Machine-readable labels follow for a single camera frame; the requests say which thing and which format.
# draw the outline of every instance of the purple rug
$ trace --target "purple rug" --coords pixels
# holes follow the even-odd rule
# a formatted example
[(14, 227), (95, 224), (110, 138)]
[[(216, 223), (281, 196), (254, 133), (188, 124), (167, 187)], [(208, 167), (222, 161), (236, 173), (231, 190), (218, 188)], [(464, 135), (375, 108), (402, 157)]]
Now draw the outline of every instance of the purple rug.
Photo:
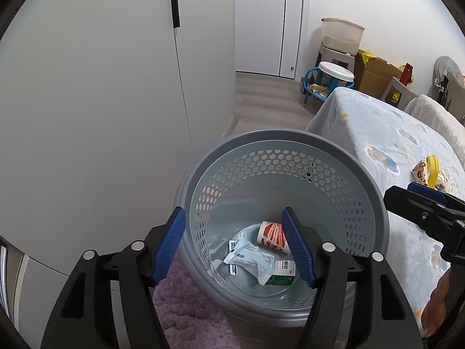
[(225, 311), (197, 288), (179, 256), (153, 293), (171, 349), (240, 349)]

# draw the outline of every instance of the tiled floor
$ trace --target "tiled floor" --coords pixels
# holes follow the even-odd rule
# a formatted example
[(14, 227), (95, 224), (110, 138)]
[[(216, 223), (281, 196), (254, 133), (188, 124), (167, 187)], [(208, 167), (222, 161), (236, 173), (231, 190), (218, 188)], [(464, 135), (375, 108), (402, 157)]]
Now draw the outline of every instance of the tiled floor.
[[(272, 76), (236, 74), (235, 116), (233, 133), (255, 128), (286, 127), (304, 130), (322, 102), (309, 100), (302, 107), (299, 83)], [(295, 346), (301, 328), (264, 327), (234, 316), (228, 316), (242, 349), (290, 349)]]
[(309, 100), (302, 106), (300, 84), (294, 80), (251, 73), (236, 74), (234, 133), (262, 127), (304, 130), (322, 102)]

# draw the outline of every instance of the table covered with cloth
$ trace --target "table covered with cloth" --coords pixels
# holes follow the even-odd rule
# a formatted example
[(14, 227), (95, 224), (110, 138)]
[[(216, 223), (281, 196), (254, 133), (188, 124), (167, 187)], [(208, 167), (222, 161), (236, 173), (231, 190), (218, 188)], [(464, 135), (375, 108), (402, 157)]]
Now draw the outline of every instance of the table covered with cloth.
[[(465, 200), (465, 171), (447, 141), (425, 124), (383, 101), (348, 88), (337, 88), (306, 131), (340, 145), (371, 174), (381, 193), (393, 185), (406, 188), (412, 169), (428, 155), (449, 170), (451, 194)], [(417, 318), (439, 278), (449, 268), (439, 253), (442, 244), (415, 224), (389, 213), (387, 261)]]

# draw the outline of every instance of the red bottle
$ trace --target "red bottle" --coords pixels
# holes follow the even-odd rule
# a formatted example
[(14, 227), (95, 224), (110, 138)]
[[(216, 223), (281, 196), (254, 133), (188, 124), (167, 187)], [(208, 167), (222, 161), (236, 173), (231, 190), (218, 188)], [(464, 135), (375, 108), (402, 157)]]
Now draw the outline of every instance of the red bottle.
[(407, 86), (407, 84), (410, 82), (410, 79), (412, 78), (412, 73), (413, 73), (413, 67), (412, 65), (407, 63), (399, 79), (400, 83)]

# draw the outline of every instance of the gray plastic basket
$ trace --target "gray plastic basket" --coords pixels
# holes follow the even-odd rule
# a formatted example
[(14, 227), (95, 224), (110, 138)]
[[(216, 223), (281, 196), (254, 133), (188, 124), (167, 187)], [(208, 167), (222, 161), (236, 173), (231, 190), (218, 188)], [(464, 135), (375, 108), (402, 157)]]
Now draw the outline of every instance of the gray plastic basket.
[(347, 253), (385, 254), (388, 245), (387, 212), (369, 173), (342, 148), (302, 131), (229, 137), (186, 172), (175, 206), (186, 210), (179, 252), (195, 283), (229, 313), (263, 325), (304, 325), (316, 291), (298, 275), (291, 286), (261, 286), (241, 268), (231, 276), (222, 263), (229, 240), (256, 243), (261, 222), (279, 222), (292, 206), (304, 225)]

